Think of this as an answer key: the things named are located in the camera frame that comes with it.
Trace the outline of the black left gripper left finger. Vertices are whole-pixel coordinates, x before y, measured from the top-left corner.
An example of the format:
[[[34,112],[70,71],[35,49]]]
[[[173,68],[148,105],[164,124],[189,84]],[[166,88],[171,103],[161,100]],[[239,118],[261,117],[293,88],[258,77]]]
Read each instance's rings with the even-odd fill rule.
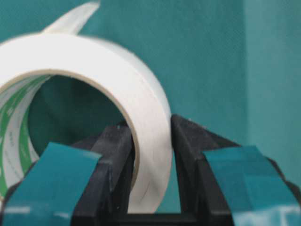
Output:
[[[3,226],[98,226],[127,213],[135,159],[125,122],[71,146],[50,143],[24,178],[11,186]]]

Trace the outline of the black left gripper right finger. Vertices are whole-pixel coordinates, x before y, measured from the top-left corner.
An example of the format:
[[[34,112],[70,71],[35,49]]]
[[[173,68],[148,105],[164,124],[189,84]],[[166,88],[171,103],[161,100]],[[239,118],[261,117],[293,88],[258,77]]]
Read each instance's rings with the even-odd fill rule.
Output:
[[[255,146],[171,117],[181,211],[205,226],[298,226],[301,191]]]

